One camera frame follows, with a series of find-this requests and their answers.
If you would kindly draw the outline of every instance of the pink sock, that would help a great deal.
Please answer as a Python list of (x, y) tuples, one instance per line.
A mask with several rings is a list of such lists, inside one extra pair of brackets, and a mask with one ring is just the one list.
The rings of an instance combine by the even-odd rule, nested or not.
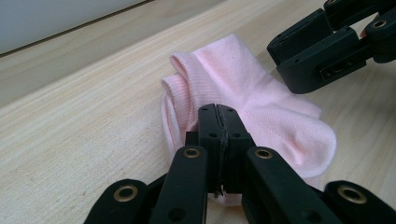
[[(308, 184), (318, 187), (335, 152), (335, 134), (319, 120), (320, 109), (267, 74), (249, 49), (229, 35), (193, 53), (172, 54), (177, 72), (163, 79), (163, 130), (170, 160), (197, 131), (198, 108), (230, 106), (257, 146), (277, 152)], [(221, 203), (240, 202), (226, 195)]]

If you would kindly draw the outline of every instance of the wooden surface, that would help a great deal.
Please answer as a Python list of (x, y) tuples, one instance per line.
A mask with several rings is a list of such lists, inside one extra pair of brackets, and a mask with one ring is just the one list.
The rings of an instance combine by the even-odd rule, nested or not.
[[(269, 41), (323, 4), (197, 2), (153, 1), (0, 59), (1, 223), (82, 223), (115, 181), (149, 183), (166, 173), (160, 80), (175, 72), (170, 53), (236, 33), (278, 77), (265, 50)], [(143, 34), (125, 40), (136, 32)], [(393, 208), (395, 69), (395, 62), (369, 61), (306, 95), (338, 138), (322, 186), (350, 180)], [(209, 202), (206, 223), (247, 221), (241, 207)]]

